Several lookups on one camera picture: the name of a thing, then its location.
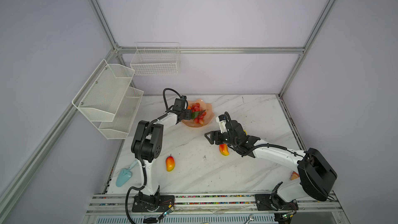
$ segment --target light blue shovel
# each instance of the light blue shovel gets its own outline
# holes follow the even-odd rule
[[[134,162],[132,162],[132,164],[130,165],[130,167],[123,168],[121,169],[121,171],[119,172],[119,175],[117,176],[116,179],[116,186],[117,187],[121,187],[125,182],[127,182],[127,180],[130,179],[132,173],[131,173],[131,169],[136,166],[138,164],[138,160],[134,160]]]

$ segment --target marble table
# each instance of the marble table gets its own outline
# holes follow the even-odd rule
[[[199,98],[212,104],[215,117],[229,112],[248,135],[299,149],[275,95],[188,95],[188,100]],[[175,96],[167,97],[169,106],[174,99]],[[120,170],[135,159],[131,143],[138,122],[151,121],[161,116],[164,109],[162,96],[142,97],[130,135],[114,168],[108,194],[125,194],[129,187],[142,185],[138,166],[131,170],[132,177],[122,187],[116,187],[115,182]],[[289,180],[292,171],[269,160],[241,157],[232,150],[229,156],[223,156],[218,146],[211,145],[204,137],[204,133],[212,130],[219,130],[215,118],[205,127],[190,128],[178,123],[164,131],[162,152],[154,165],[161,193],[255,192],[272,190],[277,183]],[[176,167],[167,172],[165,160],[170,154]]]

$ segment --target wire mesh shelf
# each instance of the wire mesh shelf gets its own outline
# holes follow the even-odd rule
[[[103,62],[105,67],[76,106],[90,121],[113,121],[134,75],[129,67]]]
[[[134,70],[103,60],[86,94],[83,88],[72,104],[107,138],[125,139],[140,105],[143,91],[130,87]]]
[[[175,75],[180,67],[178,42],[136,42],[130,66],[135,75]]]
[[[116,113],[112,122],[101,122],[98,130],[107,139],[125,139],[127,138],[132,123],[137,114],[143,91],[133,87],[128,87],[125,97]]]

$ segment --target aluminum frame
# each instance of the aluminum frame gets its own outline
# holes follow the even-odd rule
[[[122,54],[130,54],[135,53],[135,47],[120,47],[118,46],[115,38],[113,37],[112,31],[107,23],[105,15],[100,7],[98,0],[88,0],[112,49],[106,56],[107,62],[111,61],[113,58],[117,58],[120,64],[125,66],[125,63],[122,59]],[[321,28],[323,27],[327,17],[330,15],[330,12],[335,4],[336,0],[328,0],[318,17],[316,24],[314,25],[310,36],[308,37],[304,47],[181,47],[180,52],[182,54],[298,54],[298,58],[291,69],[289,76],[287,77],[285,83],[281,91],[279,92],[280,101],[279,103],[282,106],[282,109],[286,115],[286,119],[289,122],[289,125],[292,128],[293,133],[299,143],[301,144],[301,148],[305,150],[305,146],[301,141],[301,138],[297,132],[297,129],[290,117],[289,112],[287,111],[287,107],[283,102],[282,96],[286,93],[286,90],[291,84],[291,81],[294,79],[298,69],[303,63],[307,53],[312,47],[316,37],[318,36]],[[96,77],[95,75],[101,71],[102,67],[97,68],[96,71],[93,72],[91,77],[84,84],[84,89],[88,89],[89,85],[93,83]],[[0,224],[3,223],[14,206],[20,200],[23,193],[26,191],[27,187],[30,185],[34,176],[38,172],[38,170],[42,167],[43,163],[46,161],[48,155],[51,153],[52,148],[57,144],[59,139],[62,137],[63,133],[69,126],[72,121],[77,109],[70,103],[65,112],[61,115],[61,117],[57,120],[55,125],[52,127],[47,136],[43,139],[37,149],[34,151],[32,156],[23,166],[23,168],[19,171],[17,176],[5,190],[5,192],[0,197]],[[345,216],[344,212],[339,211],[338,213],[342,213],[340,215],[336,215],[335,218],[341,217],[344,223],[348,223],[348,219]],[[92,221],[91,217],[87,217],[84,219],[85,221]]]
[[[111,61],[117,55],[116,50],[112,49],[108,52],[105,60]],[[98,74],[105,66],[98,66],[97,69],[88,78],[82,89],[78,93],[78,97],[83,97],[89,87],[94,83]],[[6,191],[0,197],[0,223],[3,223],[8,217],[12,209],[18,203],[27,187],[35,178],[36,173],[42,167],[47,157],[51,153],[53,147],[60,140],[69,124],[71,123],[77,108],[70,103],[61,117],[57,120],[55,125],[51,128],[50,132],[46,135],[37,149],[33,152],[32,156],[28,159],[17,176],[8,186]]]
[[[304,50],[304,47],[180,47],[180,54],[302,54]],[[117,51],[134,54],[137,48],[118,47]]]
[[[229,195],[251,195],[249,197],[184,197],[176,198],[176,203],[188,203],[186,205],[175,205],[175,211],[173,214],[212,214],[215,211],[222,211],[223,213],[236,214],[236,213],[281,213],[289,211],[258,211],[256,208],[255,194],[269,194],[270,191],[256,191],[256,192],[229,192]],[[190,196],[190,195],[225,195],[225,193],[175,193],[175,196]],[[319,202],[311,197],[304,197],[297,200],[298,212],[344,212],[341,204],[339,203],[336,195],[333,191],[330,192],[330,196],[335,199],[333,201],[327,200],[325,202]],[[90,206],[87,209],[86,216],[99,216],[99,215],[125,215],[125,194],[97,194],[93,195],[90,202]],[[234,202],[244,201],[251,203],[234,203],[234,204],[195,204],[199,202]],[[134,202],[134,196],[130,195],[128,199],[129,209],[131,209]]]
[[[299,54],[297,57],[297,60],[295,64],[292,67],[292,70],[290,71],[289,75],[286,78],[285,83],[283,84],[281,91],[279,92],[279,95],[283,97],[290,86],[292,80],[296,76],[299,68],[301,67],[301,64],[304,62],[304,59],[306,58],[308,52],[310,51],[312,45],[315,42],[316,37],[318,36],[319,32],[321,31],[323,25],[326,22],[326,19],[329,17],[331,10],[333,9],[334,5],[336,4],[337,0],[327,0],[325,6],[322,9],[322,12],[320,16],[318,17],[314,27],[312,28],[312,31],[307,38],[307,41],[305,42],[304,45],[304,52],[303,54]]]

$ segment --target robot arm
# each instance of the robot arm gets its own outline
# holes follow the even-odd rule
[[[181,120],[191,119],[191,110],[185,109],[186,96],[175,99],[174,105],[167,108],[165,114],[148,122],[140,121],[131,144],[131,152],[140,161],[142,187],[139,190],[138,202],[148,211],[159,207],[160,187],[154,162],[162,150],[163,130],[177,124]]]
[[[210,144],[227,144],[242,157],[271,160],[300,175],[295,180],[276,185],[269,197],[273,210],[282,209],[289,202],[301,197],[311,196],[318,201],[327,199],[337,174],[319,151],[313,148],[308,151],[293,150],[249,136],[241,124],[231,119],[228,112],[218,116],[216,121],[220,131],[205,134]]]
[[[185,105],[186,96],[181,96],[164,115],[151,122],[140,121],[137,126],[131,151],[141,162],[143,186],[132,188],[139,190],[137,200],[148,211],[154,211],[159,207],[160,188],[157,174],[152,167],[162,149],[163,130],[183,119],[191,119],[191,110],[185,109]],[[327,199],[337,174],[319,151],[312,148],[308,151],[289,149],[247,135],[241,124],[231,120],[227,112],[218,116],[216,121],[220,130],[205,134],[210,144],[227,144],[242,157],[268,159],[300,175],[295,180],[276,185],[269,197],[273,210],[282,209],[289,202],[301,197],[311,196],[318,201]]]

